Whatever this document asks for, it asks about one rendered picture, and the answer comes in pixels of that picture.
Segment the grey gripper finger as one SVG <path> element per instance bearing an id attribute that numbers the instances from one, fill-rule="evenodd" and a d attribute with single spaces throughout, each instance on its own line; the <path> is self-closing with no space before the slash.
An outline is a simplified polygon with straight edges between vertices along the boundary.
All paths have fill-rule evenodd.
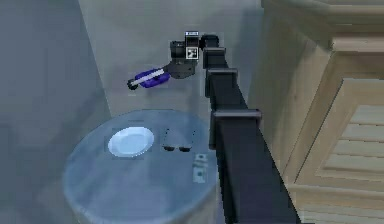
<path id="1" fill-rule="evenodd" d="M 127 86 L 130 90 L 136 90 L 139 86 L 151 88 L 166 81 L 165 71 L 162 68 L 141 72 L 129 79 Z"/>

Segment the white plate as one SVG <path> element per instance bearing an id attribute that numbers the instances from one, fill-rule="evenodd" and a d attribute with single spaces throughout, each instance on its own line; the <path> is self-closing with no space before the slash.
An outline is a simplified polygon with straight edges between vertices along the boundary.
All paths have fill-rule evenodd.
<path id="1" fill-rule="evenodd" d="M 145 127 L 128 127 L 116 132 L 107 147 L 117 157 L 136 157 L 145 153 L 154 143 L 153 132 Z"/>

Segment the grey flat remote control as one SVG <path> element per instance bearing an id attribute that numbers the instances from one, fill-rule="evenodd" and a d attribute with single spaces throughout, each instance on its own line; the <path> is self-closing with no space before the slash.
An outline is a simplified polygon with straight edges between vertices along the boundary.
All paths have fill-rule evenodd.
<path id="1" fill-rule="evenodd" d="M 207 180 L 208 157 L 206 154 L 196 154 L 194 157 L 193 181 L 195 183 L 205 183 Z"/>

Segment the black eyeglasses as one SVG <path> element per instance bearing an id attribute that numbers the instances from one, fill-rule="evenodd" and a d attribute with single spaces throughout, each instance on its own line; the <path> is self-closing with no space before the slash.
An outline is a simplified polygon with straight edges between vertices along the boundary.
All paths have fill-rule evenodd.
<path id="1" fill-rule="evenodd" d="M 195 131 L 167 128 L 162 137 L 162 147 L 166 151 L 189 152 L 194 145 Z"/>

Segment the round grey glass table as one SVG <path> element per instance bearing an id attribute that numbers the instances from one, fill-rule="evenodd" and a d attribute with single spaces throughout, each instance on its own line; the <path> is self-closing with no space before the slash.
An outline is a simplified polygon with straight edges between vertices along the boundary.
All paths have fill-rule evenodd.
<path id="1" fill-rule="evenodd" d="M 117 157 L 107 144 L 128 127 L 150 129 L 155 140 L 143 154 Z M 195 131 L 189 152 L 166 151 L 167 128 Z M 176 110 L 137 110 L 87 134 L 68 157 L 63 191 L 79 224 L 216 224 L 218 171 L 208 147 L 208 125 Z M 193 181 L 196 154 L 208 157 L 207 180 Z"/>

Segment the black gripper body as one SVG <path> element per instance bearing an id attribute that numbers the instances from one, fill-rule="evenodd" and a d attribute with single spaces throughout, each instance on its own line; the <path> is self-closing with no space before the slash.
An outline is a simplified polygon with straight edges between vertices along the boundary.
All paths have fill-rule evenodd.
<path id="1" fill-rule="evenodd" d="M 171 61 L 163 70 L 174 79 L 184 79 L 195 74 L 196 62 L 186 58 L 184 41 L 170 42 Z"/>

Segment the light wooden cupboard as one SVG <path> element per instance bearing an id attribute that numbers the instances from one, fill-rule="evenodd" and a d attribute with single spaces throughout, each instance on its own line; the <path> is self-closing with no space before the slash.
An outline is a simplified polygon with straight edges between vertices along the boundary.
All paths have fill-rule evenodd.
<path id="1" fill-rule="evenodd" d="M 249 104 L 299 217 L 384 224 L 384 0 L 261 0 Z"/>

